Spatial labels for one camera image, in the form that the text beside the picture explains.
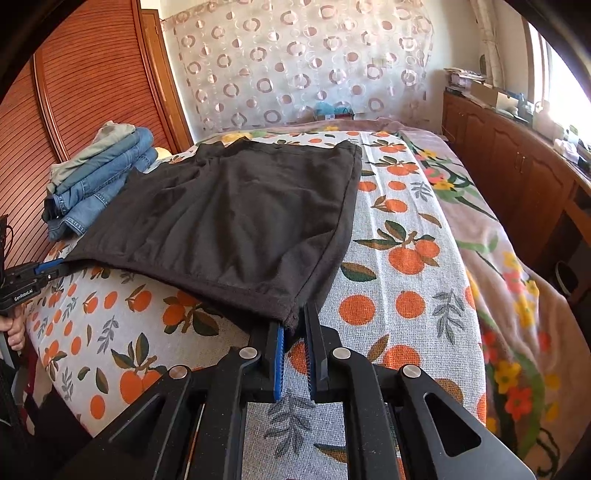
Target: human hand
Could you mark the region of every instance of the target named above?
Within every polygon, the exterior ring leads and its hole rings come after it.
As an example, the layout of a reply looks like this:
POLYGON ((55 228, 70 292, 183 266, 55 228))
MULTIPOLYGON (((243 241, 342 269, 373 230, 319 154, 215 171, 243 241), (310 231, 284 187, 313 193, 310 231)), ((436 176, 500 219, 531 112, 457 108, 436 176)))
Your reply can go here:
POLYGON ((15 307, 14 318, 0 316, 0 332, 8 332, 8 346, 15 352, 25 346, 25 317, 21 305, 15 307))

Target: patterned curtain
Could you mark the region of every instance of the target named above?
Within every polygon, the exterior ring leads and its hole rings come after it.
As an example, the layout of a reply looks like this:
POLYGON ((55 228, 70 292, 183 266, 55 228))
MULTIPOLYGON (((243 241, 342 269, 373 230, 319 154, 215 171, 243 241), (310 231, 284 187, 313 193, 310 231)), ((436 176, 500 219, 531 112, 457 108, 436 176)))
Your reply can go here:
POLYGON ((194 136, 356 118, 426 126, 433 25, 420 0, 218 0, 163 22, 194 136))
POLYGON ((505 88, 505 76, 496 44, 496 14, 492 0, 470 0, 484 47, 486 81, 495 87, 505 88))

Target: blue jeans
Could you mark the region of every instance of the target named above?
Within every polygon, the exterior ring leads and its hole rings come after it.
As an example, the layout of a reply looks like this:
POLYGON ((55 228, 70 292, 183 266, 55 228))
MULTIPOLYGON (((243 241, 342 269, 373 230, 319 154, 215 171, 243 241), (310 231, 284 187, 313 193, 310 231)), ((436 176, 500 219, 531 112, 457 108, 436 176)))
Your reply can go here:
POLYGON ((115 181, 124 171, 128 171, 154 141, 152 132, 147 128, 139 127, 132 135, 135 134, 139 135, 139 141, 133 147, 76 182, 64 193, 55 193, 46 198, 44 219, 52 220, 64 216, 74 205, 115 181))
MULTIPOLYGON (((131 167, 143 172, 156 161, 157 157, 158 153, 156 150, 150 148, 141 155, 131 167)), ((74 205, 65 217, 49 220, 47 222, 49 228, 49 241, 56 242, 59 239, 64 238, 69 231, 74 232, 78 236, 84 235, 99 214, 119 193, 121 188, 123 188, 130 171, 131 168, 128 168, 127 170, 120 172, 117 178, 113 179, 98 192, 93 193, 88 198, 85 198, 74 205)))
POLYGON ((77 169, 75 169, 72 174, 66 178, 62 183, 60 183, 56 191, 54 192, 57 195, 61 195, 62 193, 71 189, 76 183, 81 181, 83 178, 90 175, 92 172, 97 170, 99 167, 103 166, 106 163, 109 163, 111 160, 116 159, 124 152, 127 152, 130 148, 137 145, 139 142, 140 133, 135 131, 132 134, 127 135, 124 139, 118 141, 116 144, 111 145, 106 150, 96 154, 94 157, 89 158, 86 160, 85 163, 80 165, 77 169))

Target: metal bolt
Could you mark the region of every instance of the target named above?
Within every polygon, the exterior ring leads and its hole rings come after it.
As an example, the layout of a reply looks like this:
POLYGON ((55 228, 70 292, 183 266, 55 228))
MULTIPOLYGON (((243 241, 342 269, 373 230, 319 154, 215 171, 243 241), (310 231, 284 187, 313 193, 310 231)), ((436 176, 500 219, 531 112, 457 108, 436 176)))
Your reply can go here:
POLYGON ((240 356, 245 360, 250 360, 251 358, 255 358, 257 355, 256 348, 251 346, 246 346, 242 350, 240 350, 240 356))
POLYGON ((180 380, 189 374, 189 369, 184 365, 175 365, 170 370, 168 370, 168 374, 170 375, 170 378, 180 380))
POLYGON ((404 365, 402 373, 408 378, 418 378, 421 376, 421 369, 416 365, 404 365))
POLYGON ((339 360, 347 360, 351 357, 351 350, 345 348, 344 346, 340 346, 333 350, 333 356, 339 360))

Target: white fabric with orange print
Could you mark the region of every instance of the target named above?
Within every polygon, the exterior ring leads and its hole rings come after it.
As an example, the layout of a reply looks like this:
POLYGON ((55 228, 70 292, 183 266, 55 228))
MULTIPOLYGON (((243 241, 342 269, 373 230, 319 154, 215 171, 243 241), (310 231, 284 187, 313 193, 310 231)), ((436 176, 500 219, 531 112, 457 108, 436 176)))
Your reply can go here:
MULTIPOLYGON (((384 132, 253 137, 361 146, 352 242, 320 321, 376 363, 420 365, 484 421, 485 372, 469 282, 443 212, 404 142, 384 132)), ((73 244, 56 246, 49 258, 64 257, 73 244)), ((92 435, 167 368, 213 365, 230 346, 248 341, 176 288, 98 267, 50 284, 29 305, 28 318, 45 370, 92 435)), ((342 407, 310 402, 297 343, 285 359, 281 402, 249 406, 243 478, 346 478, 344 445, 342 407)))

